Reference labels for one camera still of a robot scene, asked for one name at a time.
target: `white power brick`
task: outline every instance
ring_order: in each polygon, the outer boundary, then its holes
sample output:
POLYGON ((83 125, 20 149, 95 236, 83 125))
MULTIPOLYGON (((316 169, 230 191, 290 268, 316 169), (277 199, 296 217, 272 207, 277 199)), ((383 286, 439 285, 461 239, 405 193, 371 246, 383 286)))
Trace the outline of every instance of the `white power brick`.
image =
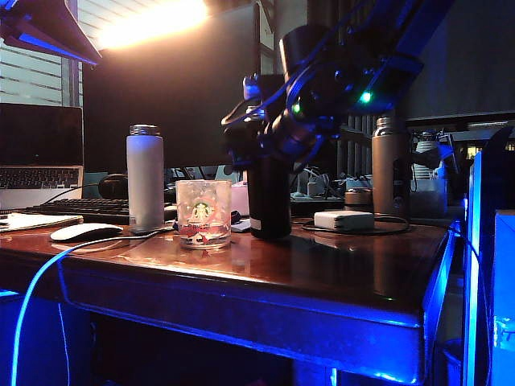
POLYGON ((373 213, 366 211, 318 211, 315 226, 335 231, 373 229, 373 213))

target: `laptop keyboard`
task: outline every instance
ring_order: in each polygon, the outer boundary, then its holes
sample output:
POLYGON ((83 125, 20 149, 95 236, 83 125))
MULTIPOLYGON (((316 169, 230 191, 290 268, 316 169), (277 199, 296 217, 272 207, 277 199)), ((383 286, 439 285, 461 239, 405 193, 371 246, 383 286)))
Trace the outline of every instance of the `laptop keyboard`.
POLYGON ((3 167, 0 189, 55 189, 78 187, 79 171, 71 167, 3 167))

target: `green led light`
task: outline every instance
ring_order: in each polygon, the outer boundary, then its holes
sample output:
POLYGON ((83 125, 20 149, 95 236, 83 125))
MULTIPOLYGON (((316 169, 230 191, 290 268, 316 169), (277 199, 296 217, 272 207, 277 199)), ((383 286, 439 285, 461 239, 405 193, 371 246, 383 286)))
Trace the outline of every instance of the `green led light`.
POLYGON ((300 104, 299 103, 295 103, 294 105, 292 105, 291 106, 291 111, 293 111, 293 114, 300 113, 300 104))
POLYGON ((361 94, 360 102, 361 103, 369 103, 372 100, 372 93, 369 91, 365 91, 361 94))

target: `white water bottle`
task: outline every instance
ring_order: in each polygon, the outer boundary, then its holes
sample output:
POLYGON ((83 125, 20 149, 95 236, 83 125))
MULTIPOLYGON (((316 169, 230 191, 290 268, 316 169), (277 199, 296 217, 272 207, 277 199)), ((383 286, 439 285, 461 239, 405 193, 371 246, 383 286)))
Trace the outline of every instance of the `white water bottle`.
POLYGON ((133 232, 164 223, 163 138, 152 125, 132 125, 127 137, 129 217, 133 232))

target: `wooden desk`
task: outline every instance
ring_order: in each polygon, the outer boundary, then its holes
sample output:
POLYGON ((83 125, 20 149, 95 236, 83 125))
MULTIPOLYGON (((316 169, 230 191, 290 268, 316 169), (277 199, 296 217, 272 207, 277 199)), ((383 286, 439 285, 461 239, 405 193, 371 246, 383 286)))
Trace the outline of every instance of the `wooden desk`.
MULTIPOLYGON (((0 287, 23 292, 69 245, 55 229, 0 235, 0 287)), ((393 236, 306 232, 229 248, 180 248, 173 233, 77 251, 36 295, 102 314, 284 355, 298 363, 421 384, 454 236, 415 225, 393 236)))

